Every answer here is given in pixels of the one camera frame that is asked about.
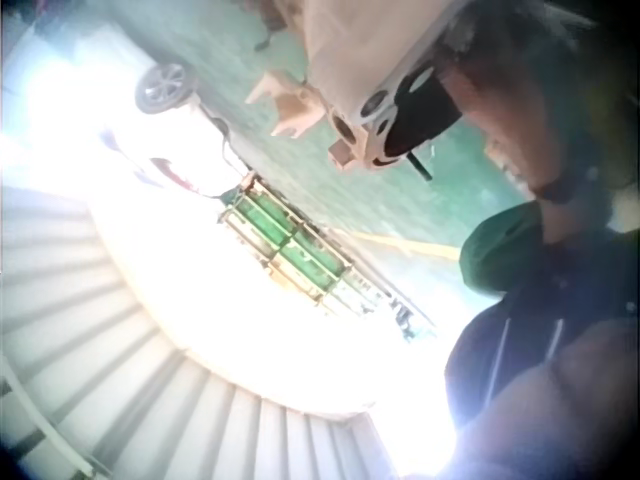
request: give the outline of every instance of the white car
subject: white car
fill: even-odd
[[[229,148],[226,124],[200,105],[188,65],[157,64],[110,24],[80,38],[73,61],[104,123],[103,140],[154,183],[218,197],[248,174]]]

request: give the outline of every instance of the green floor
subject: green floor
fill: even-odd
[[[257,15],[242,12],[230,0],[110,3],[143,43],[195,66],[203,100],[244,137],[236,144],[239,153],[321,227],[461,246],[483,219],[522,201],[484,157],[481,135],[464,122],[434,142],[435,155],[428,160],[434,181],[429,184],[408,164],[382,173],[339,173],[327,159],[336,135],[325,121],[298,140],[271,137],[273,105],[247,106],[244,100],[265,69],[284,68],[301,78],[306,59],[287,33],[255,53],[265,29]],[[425,160],[429,150],[416,153]],[[362,241],[354,245],[443,329],[458,330],[490,303],[462,285],[450,261]]]

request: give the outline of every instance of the car wheel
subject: car wheel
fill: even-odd
[[[156,65],[140,79],[136,105],[149,114],[162,113],[182,105],[195,91],[192,68],[179,63]]]

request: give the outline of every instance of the person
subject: person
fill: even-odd
[[[527,58],[502,20],[493,16],[466,54],[435,59],[456,105],[535,195],[462,248],[465,283],[503,296],[447,363],[460,434],[441,478],[599,476],[616,452],[637,448],[638,231],[607,228],[601,153],[570,58],[561,48]]]

